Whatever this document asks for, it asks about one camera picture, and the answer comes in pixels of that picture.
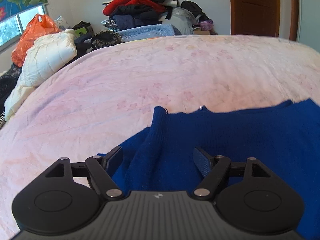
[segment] cardboard box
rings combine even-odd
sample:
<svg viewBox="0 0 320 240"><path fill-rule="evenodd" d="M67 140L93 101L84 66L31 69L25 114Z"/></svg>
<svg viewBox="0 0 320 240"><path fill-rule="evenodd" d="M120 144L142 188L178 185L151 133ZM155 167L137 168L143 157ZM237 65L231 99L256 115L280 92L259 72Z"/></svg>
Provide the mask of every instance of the cardboard box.
<svg viewBox="0 0 320 240"><path fill-rule="evenodd" d="M195 30L195 35L210 35L210 31Z"/></svg>

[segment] white puffer jacket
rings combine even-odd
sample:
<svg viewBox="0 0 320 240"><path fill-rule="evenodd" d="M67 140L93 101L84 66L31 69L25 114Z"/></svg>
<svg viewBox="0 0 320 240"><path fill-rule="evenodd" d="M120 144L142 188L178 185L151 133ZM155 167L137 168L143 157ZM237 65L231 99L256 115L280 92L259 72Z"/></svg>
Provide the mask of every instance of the white puffer jacket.
<svg viewBox="0 0 320 240"><path fill-rule="evenodd" d="M65 30L38 38L27 51L17 85L4 103L4 118L10 119L27 97L76 55L75 31Z"/></svg>

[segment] brown wooden door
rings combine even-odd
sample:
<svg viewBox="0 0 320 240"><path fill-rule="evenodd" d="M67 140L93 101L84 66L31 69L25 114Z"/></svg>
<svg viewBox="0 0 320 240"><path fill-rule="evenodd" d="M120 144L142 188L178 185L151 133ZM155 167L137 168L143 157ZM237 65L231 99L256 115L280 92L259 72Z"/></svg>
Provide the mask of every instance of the brown wooden door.
<svg viewBox="0 0 320 240"><path fill-rule="evenodd" d="M231 0L231 34L278 37L279 0Z"/></svg>

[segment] pink bed sheet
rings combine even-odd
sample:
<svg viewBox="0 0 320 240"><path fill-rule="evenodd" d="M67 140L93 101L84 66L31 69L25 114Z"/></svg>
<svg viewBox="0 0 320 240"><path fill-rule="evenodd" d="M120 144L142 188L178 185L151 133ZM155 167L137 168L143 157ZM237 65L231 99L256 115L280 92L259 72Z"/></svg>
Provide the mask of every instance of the pink bed sheet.
<svg viewBox="0 0 320 240"><path fill-rule="evenodd" d="M61 156L107 153L151 124L153 108L227 112L311 97L320 54L286 40L176 36L99 49L60 70L0 131L0 239L18 232L15 195Z"/></svg>

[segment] floral pillow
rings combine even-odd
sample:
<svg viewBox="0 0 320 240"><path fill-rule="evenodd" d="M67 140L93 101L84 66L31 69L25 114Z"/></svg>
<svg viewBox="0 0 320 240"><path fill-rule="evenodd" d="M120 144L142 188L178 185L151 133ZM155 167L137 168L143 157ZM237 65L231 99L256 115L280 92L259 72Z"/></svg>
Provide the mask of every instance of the floral pillow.
<svg viewBox="0 0 320 240"><path fill-rule="evenodd" d="M62 16L60 16L54 22L61 31L65 31L66 29L72 29L72 27L67 23L67 21Z"/></svg>

